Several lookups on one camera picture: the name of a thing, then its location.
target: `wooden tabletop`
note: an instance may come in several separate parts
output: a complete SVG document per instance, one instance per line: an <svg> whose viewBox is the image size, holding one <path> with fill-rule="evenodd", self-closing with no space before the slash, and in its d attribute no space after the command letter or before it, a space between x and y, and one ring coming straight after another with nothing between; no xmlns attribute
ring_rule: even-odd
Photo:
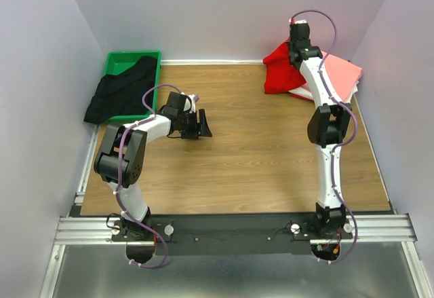
<svg viewBox="0 0 434 298"><path fill-rule="evenodd" d="M212 138L160 138L146 147L139 183L153 213L313 211L319 191L315 146L307 138L313 103L264 94L262 65L164 66L160 83L198 93ZM158 93L158 107L168 88ZM390 209L357 105L356 139L342 149L344 199L353 210ZM97 149L104 134L101 127ZM348 134L353 131L350 123ZM82 215L120 209L93 170Z"/></svg>

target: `gray wall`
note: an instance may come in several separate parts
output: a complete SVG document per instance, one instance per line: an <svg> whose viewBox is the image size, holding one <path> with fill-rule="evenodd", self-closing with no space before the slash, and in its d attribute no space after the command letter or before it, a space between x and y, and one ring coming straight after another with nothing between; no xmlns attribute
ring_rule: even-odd
<svg viewBox="0 0 434 298"><path fill-rule="evenodd" d="M164 59L262 59L288 37L288 19L322 9L338 23L336 53L350 58L384 0L76 0L102 51L156 48ZM323 48L331 27L310 18Z"/></svg>
<svg viewBox="0 0 434 298"><path fill-rule="evenodd" d="M74 0L0 0L0 297L38 297L103 55Z"/></svg>
<svg viewBox="0 0 434 298"><path fill-rule="evenodd" d="M434 279L434 0L386 0L353 62L358 99L391 201L409 212Z"/></svg>

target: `black fabric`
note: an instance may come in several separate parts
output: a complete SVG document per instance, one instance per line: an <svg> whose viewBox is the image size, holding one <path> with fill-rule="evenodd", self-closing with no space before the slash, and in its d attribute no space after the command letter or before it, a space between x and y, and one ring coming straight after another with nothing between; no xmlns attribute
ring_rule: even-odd
<svg viewBox="0 0 434 298"><path fill-rule="evenodd" d="M119 75L101 78L95 95L87 108L84 121L101 124L118 115L144 115L148 112L142 104L143 94L155 85L157 59L143 56L137 63ZM153 93L146 97L152 107Z"/></svg>

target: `green tray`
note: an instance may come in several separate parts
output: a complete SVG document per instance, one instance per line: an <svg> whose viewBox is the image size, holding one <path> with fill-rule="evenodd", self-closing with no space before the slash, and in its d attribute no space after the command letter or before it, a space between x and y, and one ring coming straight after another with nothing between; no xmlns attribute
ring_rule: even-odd
<svg viewBox="0 0 434 298"><path fill-rule="evenodd" d="M161 52L158 51L146 51L146 52L111 52L107 56L106 66L104 68L104 75L118 75L131 66L137 63L137 61L142 56L150 56L157 59L157 72L155 73L155 85L158 84L160 76L160 65L161 65ZM154 90L154 98L152 102L152 108L155 110L157 108L157 92L158 89ZM111 123L132 123L136 120L144 119L151 115L148 112L146 115L125 115L125 116L113 116L105 121L106 124Z"/></svg>

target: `red cloth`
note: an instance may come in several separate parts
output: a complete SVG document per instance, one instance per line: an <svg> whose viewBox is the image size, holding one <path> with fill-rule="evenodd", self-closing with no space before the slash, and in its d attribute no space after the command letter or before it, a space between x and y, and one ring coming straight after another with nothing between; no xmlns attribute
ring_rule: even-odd
<svg viewBox="0 0 434 298"><path fill-rule="evenodd" d="M266 94L286 93L306 83L304 77L290 64L290 51L286 42L263 59L267 67L264 90Z"/></svg>

